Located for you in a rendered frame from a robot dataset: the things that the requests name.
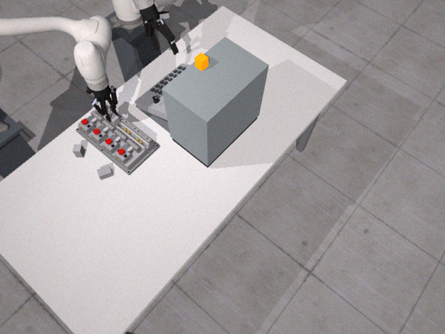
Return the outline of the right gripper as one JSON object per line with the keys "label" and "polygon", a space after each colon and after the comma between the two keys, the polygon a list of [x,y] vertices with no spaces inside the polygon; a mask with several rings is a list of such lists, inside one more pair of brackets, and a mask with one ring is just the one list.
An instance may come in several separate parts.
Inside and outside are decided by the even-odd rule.
{"label": "right gripper", "polygon": [[[100,113],[102,116],[105,116],[106,119],[111,122],[110,116],[107,112],[106,109],[106,100],[108,101],[108,103],[110,104],[111,110],[112,112],[118,116],[118,113],[116,111],[116,104],[118,104],[118,99],[117,99],[117,95],[116,95],[116,88],[111,86],[109,87],[109,85],[100,91],[94,91],[92,90],[93,95],[95,96],[95,101],[91,102],[91,104],[96,108],[96,110],[98,111],[98,113]],[[111,97],[110,97],[111,94]],[[100,102],[101,108],[98,106],[98,103]]]}

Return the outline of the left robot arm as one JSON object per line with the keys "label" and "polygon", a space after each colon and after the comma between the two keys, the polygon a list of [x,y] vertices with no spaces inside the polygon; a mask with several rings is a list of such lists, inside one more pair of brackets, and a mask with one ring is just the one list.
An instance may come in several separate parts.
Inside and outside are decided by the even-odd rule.
{"label": "left robot arm", "polygon": [[[139,10],[149,8],[154,3],[156,8],[169,6],[177,0],[112,0],[116,15],[110,18],[115,30],[124,29],[128,34],[132,34],[143,23],[142,15]],[[159,19],[169,18],[169,12],[161,11],[158,14]]]}

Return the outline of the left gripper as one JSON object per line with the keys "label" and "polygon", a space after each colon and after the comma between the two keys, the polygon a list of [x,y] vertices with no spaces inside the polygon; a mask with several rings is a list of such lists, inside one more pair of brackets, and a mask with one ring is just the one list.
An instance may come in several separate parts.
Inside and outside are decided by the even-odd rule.
{"label": "left gripper", "polygon": [[173,54],[177,54],[179,52],[176,44],[175,44],[175,36],[172,33],[172,31],[168,28],[167,24],[165,23],[164,19],[158,18],[158,10],[156,8],[155,3],[150,6],[149,8],[146,8],[144,10],[139,10],[140,14],[143,18],[143,23],[145,27],[145,34],[148,36],[157,51],[160,49],[160,46],[157,42],[157,39],[154,35],[154,29],[157,31],[160,31],[162,35],[168,40],[168,43],[172,49]]}

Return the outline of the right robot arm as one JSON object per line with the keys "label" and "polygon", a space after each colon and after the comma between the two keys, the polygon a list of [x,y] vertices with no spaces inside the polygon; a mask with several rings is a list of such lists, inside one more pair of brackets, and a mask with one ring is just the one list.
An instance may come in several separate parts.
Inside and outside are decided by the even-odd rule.
{"label": "right robot arm", "polygon": [[74,60],[88,85],[87,93],[108,86],[106,57],[111,46],[112,28],[109,21],[96,15],[90,19],[74,20],[66,17],[0,18],[0,36],[16,36],[50,31],[72,35],[77,44]]}

